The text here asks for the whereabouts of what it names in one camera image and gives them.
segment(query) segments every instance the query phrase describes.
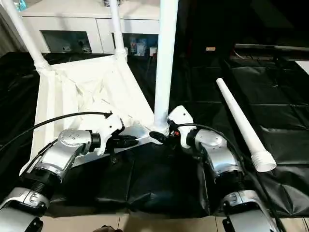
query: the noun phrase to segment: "glass cabinet door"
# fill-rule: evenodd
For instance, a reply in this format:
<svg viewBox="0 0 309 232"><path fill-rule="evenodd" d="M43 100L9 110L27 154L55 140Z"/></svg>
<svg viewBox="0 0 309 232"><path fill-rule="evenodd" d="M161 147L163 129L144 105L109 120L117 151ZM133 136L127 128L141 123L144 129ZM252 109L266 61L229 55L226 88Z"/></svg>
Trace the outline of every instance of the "glass cabinet door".
<svg viewBox="0 0 309 232"><path fill-rule="evenodd" d="M41 30L52 53L92 53L86 31Z"/></svg>
<svg viewBox="0 0 309 232"><path fill-rule="evenodd" d="M124 45L129 56L154 57L157 54L158 35L123 33Z"/></svg>
<svg viewBox="0 0 309 232"><path fill-rule="evenodd" d="M41 52L103 53L95 18L24 16L23 21Z"/></svg>
<svg viewBox="0 0 309 232"><path fill-rule="evenodd" d="M97 19L105 53L115 54L114 30L111 19ZM159 20L121 19L121 30L128 55L149 57L157 53Z"/></svg>

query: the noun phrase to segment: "loose white pipe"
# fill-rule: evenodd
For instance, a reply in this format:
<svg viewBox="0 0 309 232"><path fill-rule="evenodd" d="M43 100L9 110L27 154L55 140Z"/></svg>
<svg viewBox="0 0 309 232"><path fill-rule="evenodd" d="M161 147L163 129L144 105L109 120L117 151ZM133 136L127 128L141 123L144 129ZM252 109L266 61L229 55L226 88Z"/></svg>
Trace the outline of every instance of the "loose white pipe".
<svg viewBox="0 0 309 232"><path fill-rule="evenodd" d="M273 170L277 166L274 158L268 151L266 151L223 79L218 78L217 84L251 152L251 159L255 169L258 172L268 172Z"/></svg>
<svg viewBox="0 0 309 232"><path fill-rule="evenodd" d="M32 59L34 60L34 65L38 71L44 69L50 69L49 64L43 58L41 52L35 45L34 41L32 40L29 32L27 31L21 16L19 15L13 0L3 0L2 1L3 7L6 10L7 14L11 18L12 22L14 23L20 37L22 38L23 42L25 43Z"/></svg>
<svg viewBox="0 0 309 232"><path fill-rule="evenodd" d="M169 93L172 78L178 0L160 1L160 34L155 83L154 130L168 135Z"/></svg>
<svg viewBox="0 0 309 232"><path fill-rule="evenodd" d="M115 55L116 58L126 58L126 49L124 46L124 40L122 38L120 16L118 10L118 0L110 0L110 8L112 13L112 25L114 27L114 38L115 38Z"/></svg>

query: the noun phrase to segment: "white cabinet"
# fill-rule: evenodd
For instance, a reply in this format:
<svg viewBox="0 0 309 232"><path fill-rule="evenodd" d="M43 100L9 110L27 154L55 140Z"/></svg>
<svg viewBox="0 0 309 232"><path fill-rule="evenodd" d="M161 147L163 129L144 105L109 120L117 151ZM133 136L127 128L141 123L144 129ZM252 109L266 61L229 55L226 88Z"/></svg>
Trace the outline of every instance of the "white cabinet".
<svg viewBox="0 0 309 232"><path fill-rule="evenodd" d="M95 18L23 17L23 20L41 52L104 52Z"/></svg>
<svg viewBox="0 0 309 232"><path fill-rule="evenodd" d="M159 34L159 20L131 20L121 19L121 30L123 33L125 47L130 53L130 45L132 40L138 43L139 40L146 41L146 49L157 47ZM113 41L113 26L111 19L97 19L98 29L102 46L105 53L114 54L115 47Z"/></svg>
<svg viewBox="0 0 309 232"><path fill-rule="evenodd" d="M115 52L110 8L102 0L42 0L21 15L42 52ZM119 15L131 55L141 43L145 54L149 55L150 47L155 50L160 0L126 0L119 6Z"/></svg>

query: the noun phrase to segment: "black plastic sheet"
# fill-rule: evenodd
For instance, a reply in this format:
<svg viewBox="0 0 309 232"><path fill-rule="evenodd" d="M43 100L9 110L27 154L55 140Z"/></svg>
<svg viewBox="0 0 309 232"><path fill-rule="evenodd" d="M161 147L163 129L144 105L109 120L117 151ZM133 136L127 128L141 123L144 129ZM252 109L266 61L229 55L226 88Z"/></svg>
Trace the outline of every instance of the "black plastic sheet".
<svg viewBox="0 0 309 232"><path fill-rule="evenodd" d="M48 54L51 63L97 55ZM156 61L128 58L147 101L154 108ZM4 144L34 123L39 76L28 54L0 59L0 109ZM308 75L295 62L209 59L194 67L174 61L170 110L182 104L196 123L222 131L246 157L250 153L224 104L215 80L223 77L277 168L258 174L281 217L309 216ZM14 186L27 161L31 136L0 154L0 199ZM180 149L148 144L73 168L53 197L53 217L130 212L143 217L195 218L214 213L216 189L202 164ZM245 162L263 199L253 167Z"/></svg>

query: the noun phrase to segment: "tile floor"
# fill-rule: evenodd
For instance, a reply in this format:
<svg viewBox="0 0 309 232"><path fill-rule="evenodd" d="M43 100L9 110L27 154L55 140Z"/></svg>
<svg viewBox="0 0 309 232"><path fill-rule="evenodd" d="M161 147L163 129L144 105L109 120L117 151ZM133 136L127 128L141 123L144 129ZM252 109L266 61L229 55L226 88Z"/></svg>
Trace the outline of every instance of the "tile floor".
<svg viewBox="0 0 309 232"><path fill-rule="evenodd" d="M124 216L80 216L51 218L43 217L42 232L92 232L103 225L124 230L124 232L224 232L224 217L205 217L197 219L152 219L145 220L129 215ZM287 232L309 232L301 218L282 220Z"/></svg>

